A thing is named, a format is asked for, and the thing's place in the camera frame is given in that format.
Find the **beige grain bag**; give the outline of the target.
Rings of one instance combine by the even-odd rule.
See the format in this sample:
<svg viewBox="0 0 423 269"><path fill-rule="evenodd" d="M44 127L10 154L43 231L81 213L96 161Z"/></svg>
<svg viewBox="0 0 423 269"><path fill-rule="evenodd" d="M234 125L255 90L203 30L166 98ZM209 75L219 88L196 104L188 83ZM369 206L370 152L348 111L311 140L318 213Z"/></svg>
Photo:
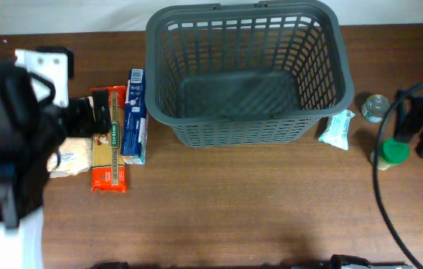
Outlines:
<svg viewBox="0 0 423 269"><path fill-rule="evenodd" d="M50 105L46 112L52 115L54 106ZM76 176L88 171L92 164L91 154L90 137L66 137L57 152L53 153L48 160L47 169L50 172L50 177Z"/></svg>

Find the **blue cardboard box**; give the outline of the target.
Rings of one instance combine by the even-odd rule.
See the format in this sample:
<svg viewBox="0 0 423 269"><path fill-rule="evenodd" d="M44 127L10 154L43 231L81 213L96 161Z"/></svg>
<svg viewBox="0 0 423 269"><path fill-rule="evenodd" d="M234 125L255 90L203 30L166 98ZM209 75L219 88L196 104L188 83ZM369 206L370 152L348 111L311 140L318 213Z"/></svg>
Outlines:
<svg viewBox="0 0 423 269"><path fill-rule="evenodd" d="M148 113L145 69L131 69L126 87L121 156L125 164L145 164Z"/></svg>

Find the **orange spaghetti packet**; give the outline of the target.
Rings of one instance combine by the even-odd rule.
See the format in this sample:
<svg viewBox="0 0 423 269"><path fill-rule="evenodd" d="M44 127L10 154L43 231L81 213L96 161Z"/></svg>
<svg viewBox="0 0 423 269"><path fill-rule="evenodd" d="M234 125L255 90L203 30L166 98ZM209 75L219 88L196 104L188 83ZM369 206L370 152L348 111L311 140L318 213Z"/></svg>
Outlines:
<svg viewBox="0 0 423 269"><path fill-rule="evenodd" d="M107 90L108 103L105 111L110 113L111 127L107 134L93 136L92 190L127 192L126 165L121 156L123 125L125 117L126 87L109 86L92 88L90 91Z"/></svg>

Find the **grey plastic shopping basket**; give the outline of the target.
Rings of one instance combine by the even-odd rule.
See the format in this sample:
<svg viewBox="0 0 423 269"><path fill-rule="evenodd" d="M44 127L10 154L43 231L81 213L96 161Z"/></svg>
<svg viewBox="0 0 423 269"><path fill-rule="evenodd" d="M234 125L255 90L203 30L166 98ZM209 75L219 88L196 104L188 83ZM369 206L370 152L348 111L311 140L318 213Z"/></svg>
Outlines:
<svg viewBox="0 0 423 269"><path fill-rule="evenodd" d="M150 115L191 147L291 142L354 96L321 1L163 8L146 25L146 82Z"/></svg>

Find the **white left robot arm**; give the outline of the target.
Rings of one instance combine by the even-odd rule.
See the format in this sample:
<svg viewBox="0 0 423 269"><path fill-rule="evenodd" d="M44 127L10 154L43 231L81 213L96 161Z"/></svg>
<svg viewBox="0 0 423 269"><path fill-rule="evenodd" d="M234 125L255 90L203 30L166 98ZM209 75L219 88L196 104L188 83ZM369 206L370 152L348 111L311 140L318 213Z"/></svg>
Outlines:
<svg viewBox="0 0 423 269"><path fill-rule="evenodd" d="M69 138L111 128L108 93L70 99L74 54L18 49L0 63L0 268L42 268L43 192L52 156Z"/></svg>

